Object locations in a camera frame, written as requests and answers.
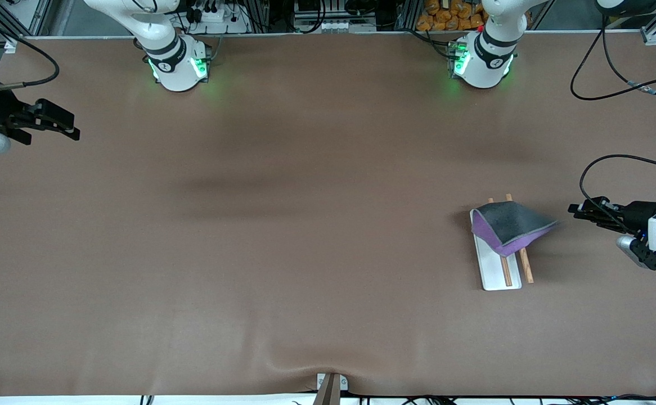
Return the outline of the grey purple-backed towel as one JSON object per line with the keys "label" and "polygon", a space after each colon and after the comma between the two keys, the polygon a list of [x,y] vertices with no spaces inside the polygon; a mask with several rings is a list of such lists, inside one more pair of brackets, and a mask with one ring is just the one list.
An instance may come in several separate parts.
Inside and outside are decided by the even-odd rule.
{"label": "grey purple-backed towel", "polygon": [[470,222],[472,233],[502,257],[528,247],[559,223],[515,201],[477,207],[470,211]]}

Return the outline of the white rack base tray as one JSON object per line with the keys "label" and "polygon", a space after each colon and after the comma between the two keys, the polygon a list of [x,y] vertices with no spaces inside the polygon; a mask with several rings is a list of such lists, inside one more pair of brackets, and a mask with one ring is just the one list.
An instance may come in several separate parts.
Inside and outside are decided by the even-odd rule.
{"label": "white rack base tray", "polygon": [[511,234],[506,233],[506,244],[500,249],[510,265],[511,279],[513,279],[513,286],[506,287],[501,271],[500,257],[493,251],[493,242],[495,239],[492,235],[492,229],[478,209],[470,211],[470,225],[472,230],[476,228],[479,231],[477,234],[473,233],[473,237],[483,290],[515,290],[523,287],[523,282],[519,274],[518,257],[515,253],[518,249],[518,246],[515,244],[516,238],[511,238]]}

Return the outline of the white power strip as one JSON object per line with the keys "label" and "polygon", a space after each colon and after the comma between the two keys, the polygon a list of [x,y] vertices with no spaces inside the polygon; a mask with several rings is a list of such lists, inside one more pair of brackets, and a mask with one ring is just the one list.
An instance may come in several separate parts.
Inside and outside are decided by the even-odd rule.
{"label": "white power strip", "polygon": [[236,0],[184,0],[187,33],[253,33],[248,10]]}

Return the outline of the orange packaged goods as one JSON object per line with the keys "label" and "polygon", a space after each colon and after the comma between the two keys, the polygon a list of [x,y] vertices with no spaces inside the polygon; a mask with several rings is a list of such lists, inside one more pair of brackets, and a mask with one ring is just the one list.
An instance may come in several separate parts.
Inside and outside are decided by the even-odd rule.
{"label": "orange packaged goods", "polygon": [[480,0],[423,0],[415,30],[469,31],[481,28],[487,21],[488,14]]}

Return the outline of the brown table mat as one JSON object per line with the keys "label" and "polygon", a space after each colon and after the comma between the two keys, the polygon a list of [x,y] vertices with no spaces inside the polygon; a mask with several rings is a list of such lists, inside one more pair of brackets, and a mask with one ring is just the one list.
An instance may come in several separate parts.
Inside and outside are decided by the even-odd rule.
{"label": "brown table mat", "polygon": [[[656,271],[567,213],[656,98],[576,100],[589,34],[528,34],[498,87],[409,34],[227,38],[156,84],[130,39],[38,39],[74,113],[0,154],[0,395],[656,395]],[[485,291],[470,211],[559,221]]]}

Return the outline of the brown mounting pole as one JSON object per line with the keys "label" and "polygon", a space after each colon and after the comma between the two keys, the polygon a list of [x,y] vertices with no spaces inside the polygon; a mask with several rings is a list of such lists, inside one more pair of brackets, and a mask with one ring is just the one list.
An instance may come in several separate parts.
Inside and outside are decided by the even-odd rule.
{"label": "brown mounting pole", "polygon": [[338,373],[319,373],[312,405],[340,405],[343,380],[343,375]]}

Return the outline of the grey metal bracket plate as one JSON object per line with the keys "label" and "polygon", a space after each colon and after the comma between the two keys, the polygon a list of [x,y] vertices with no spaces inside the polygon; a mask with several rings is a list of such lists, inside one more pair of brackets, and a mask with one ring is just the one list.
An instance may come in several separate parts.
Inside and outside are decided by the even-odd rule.
{"label": "grey metal bracket plate", "polygon": [[348,379],[341,374],[338,373],[318,373],[317,374],[317,387],[315,390],[320,390],[323,382],[325,381],[328,382],[333,382],[335,385],[338,385],[339,390],[342,392],[347,392],[348,391]]}

